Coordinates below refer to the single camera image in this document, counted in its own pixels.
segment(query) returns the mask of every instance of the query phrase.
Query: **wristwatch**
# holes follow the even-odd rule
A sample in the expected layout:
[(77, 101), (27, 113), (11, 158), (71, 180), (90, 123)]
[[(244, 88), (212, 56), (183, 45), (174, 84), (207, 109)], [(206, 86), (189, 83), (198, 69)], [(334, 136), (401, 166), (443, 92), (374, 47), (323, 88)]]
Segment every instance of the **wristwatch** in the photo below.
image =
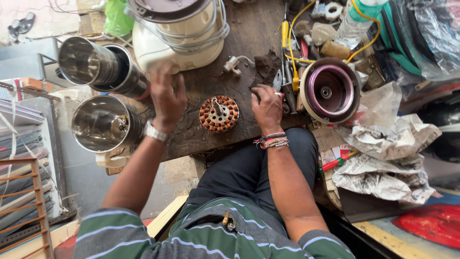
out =
[(152, 126), (152, 119), (149, 119), (147, 121), (147, 123), (145, 124), (145, 128), (144, 128), (144, 136), (149, 136), (151, 138), (154, 138), (160, 142), (164, 142), (166, 143), (169, 139), (169, 137), (171, 137), (170, 134), (167, 134), (167, 133), (164, 133), (164, 132), (161, 132), (157, 129), (155, 129), (153, 126)]

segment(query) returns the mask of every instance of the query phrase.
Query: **striped shirt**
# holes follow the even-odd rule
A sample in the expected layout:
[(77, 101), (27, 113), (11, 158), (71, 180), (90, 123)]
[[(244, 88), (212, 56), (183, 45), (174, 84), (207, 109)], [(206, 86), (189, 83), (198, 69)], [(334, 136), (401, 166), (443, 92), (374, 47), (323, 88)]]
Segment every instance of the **striped shirt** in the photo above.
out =
[[(222, 224), (230, 211), (229, 223)], [(103, 208), (85, 217), (75, 243), (74, 259), (150, 258), (308, 258), (351, 259), (349, 248), (323, 230), (289, 240), (283, 226), (248, 201), (212, 200), (202, 206), (187, 204), (169, 237), (157, 242), (133, 211)]]

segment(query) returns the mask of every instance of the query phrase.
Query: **plastic bottle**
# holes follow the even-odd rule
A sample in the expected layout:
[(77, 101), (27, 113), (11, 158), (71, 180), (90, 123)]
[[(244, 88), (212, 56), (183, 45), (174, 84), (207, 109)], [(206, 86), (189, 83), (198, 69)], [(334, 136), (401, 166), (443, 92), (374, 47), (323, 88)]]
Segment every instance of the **plastic bottle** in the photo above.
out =
[[(366, 16), (376, 18), (388, 0), (355, 0), (358, 9)], [(352, 5), (340, 24), (334, 41), (351, 49), (356, 48), (373, 21), (362, 17)]]

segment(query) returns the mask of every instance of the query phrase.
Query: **black trousers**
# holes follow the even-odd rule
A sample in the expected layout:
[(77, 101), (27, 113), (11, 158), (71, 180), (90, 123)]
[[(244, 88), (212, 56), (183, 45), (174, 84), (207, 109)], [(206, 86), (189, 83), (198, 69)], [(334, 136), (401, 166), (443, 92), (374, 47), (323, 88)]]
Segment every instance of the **black trousers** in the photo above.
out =
[[(286, 135), (289, 150), (313, 190), (318, 167), (315, 137), (310, 131), (300, 128), (288, 129)], [(239, 147), (230, 155), (215, 161), (198, 186), (190, 191), (187, 204), (202, 205), (220, 197), (254, 202), (284, 224), (271, 195), (267, 151), (257, 148), (255, 144)]]

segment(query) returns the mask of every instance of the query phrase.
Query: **sandal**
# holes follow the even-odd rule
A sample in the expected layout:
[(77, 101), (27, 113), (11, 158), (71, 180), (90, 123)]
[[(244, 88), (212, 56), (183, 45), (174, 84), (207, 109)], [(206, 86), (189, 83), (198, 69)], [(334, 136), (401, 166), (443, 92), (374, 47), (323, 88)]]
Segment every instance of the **sandal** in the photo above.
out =
[(14, 20), (10, 26), (8, 26), (8, 36), (10, 41), (17, 42), (19, 36), (19, 25), (21, 23), (18, 20)]
[(34, 24), (35, 20), (35, 14), (33, 12), (29, 12), (26, 15), (26, 18), (20, 19), (20, 25), (19, 25), (19, 33), (24, 34), (28, 33), (30, 29), (32, 28), (32, 25)]

